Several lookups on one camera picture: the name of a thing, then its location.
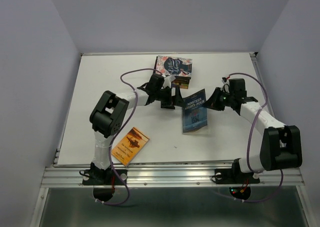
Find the Nineteen Eighty-Four blue book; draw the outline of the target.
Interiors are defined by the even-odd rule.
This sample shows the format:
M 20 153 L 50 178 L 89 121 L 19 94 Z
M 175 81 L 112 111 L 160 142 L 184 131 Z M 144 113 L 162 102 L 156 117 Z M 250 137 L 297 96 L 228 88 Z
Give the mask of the Nineteen Eighty-Four blue book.
M 208 112 L 203 104 L 206 102 L 206 91 L 201 89 L 183 99 L 182 133 L 189 134 L 208 125 Z

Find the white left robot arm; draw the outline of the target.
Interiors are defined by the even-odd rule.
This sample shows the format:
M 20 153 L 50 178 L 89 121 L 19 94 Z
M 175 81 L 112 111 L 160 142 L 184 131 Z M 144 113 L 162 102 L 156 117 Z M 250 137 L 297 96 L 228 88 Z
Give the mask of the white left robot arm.
M 129 122 L 125 119 L 128 110 L 132 110 L 132 118 L 139 106 L 147 106 L 155 101 L 164 108 L 183 107 L 184 101 L 179 87 L 172 94 L 173 75 L 153 73 L 148 82 L 139 87 L 123 81 L 131 88 L 130 92 L 113 93 L 105 91 L 89 117 L 95 137 L 94 157 L 90 168 L 83 171 L 83 177 L 97 180 L 106 184 L 111 180 L 111 173 L 115 172 L 111 157 L 111 149 L 117 135 Z

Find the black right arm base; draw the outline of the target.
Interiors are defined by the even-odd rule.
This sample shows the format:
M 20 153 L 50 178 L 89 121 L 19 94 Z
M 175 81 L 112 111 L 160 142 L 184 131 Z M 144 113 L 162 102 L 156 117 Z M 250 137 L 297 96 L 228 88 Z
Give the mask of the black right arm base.
M 216 168 L 211 181 L 217 185 L 232 185 L 229 192 L 233 198 L 248 201 L 251 196 L 250 184 L 259 184 L 259 175 L 253 172 L 243 173 L 239 159 L 233 161 L 231 168 Z

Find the Jane Eyre blue book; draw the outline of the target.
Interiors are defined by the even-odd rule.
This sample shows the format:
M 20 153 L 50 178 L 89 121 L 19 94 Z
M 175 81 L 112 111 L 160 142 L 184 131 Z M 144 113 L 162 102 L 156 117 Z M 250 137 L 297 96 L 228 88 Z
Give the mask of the Jane Eyre blue book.
M 172 82 L 172 87 L 179 87 L 180 89 L 185 89 L 187 90 L 189 88 L 189 82 L 181 82 L 181 81 L 173 81 Z

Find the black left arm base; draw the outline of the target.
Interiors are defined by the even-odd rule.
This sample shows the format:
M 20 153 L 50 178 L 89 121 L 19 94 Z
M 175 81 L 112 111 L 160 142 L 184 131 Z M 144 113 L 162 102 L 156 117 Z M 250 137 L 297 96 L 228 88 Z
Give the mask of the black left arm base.
M 127 186 L 127 180 L 121 175 L 127 175 L 126 169 L 113 169 L 108 166 L 106 169 L 100 169 L 92 162 L 89 169 L 81 169 L 79 175 L 82 177 L 82 185 L 93 187 L 94 199 L 108 206 L 119 206 L 124 204 L 130 197 L 130 191 Z M 114 203 L 111 199 L 115 195 L 116 186 L 125 187 L 127 196 L 124 200 Z

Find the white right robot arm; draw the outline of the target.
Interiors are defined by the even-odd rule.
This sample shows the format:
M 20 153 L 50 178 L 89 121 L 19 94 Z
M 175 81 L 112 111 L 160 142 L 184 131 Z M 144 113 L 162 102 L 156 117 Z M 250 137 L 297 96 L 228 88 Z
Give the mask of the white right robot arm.
M 261 136 L 259 153 L 235 159 L 230 169 L 231 179 L 242 182 L 248 173 L 261 173 L 299 168 L 303 163 L 301 133 L 297 126 L 286 125 L 264 110 L 258 100 L 247 95 L 243 78 L 224 78 L 224 85 L 217 87 L 203 104 L 206 109 L 224 111 L 231 108 L 251 123 L 250 131 L 257 130 Z

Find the orange Huckleberry Finn book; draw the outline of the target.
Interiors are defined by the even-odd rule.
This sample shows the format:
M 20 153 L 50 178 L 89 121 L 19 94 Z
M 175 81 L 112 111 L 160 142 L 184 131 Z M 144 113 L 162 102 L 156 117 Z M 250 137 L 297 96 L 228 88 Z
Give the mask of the orange Huckleberry Finn book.
M 122 165 L 127 167 L 136 155 L 149 142 L 150 138 L 136 127 L 133 127 L 122 140 L 112 148 L 111 154 Z

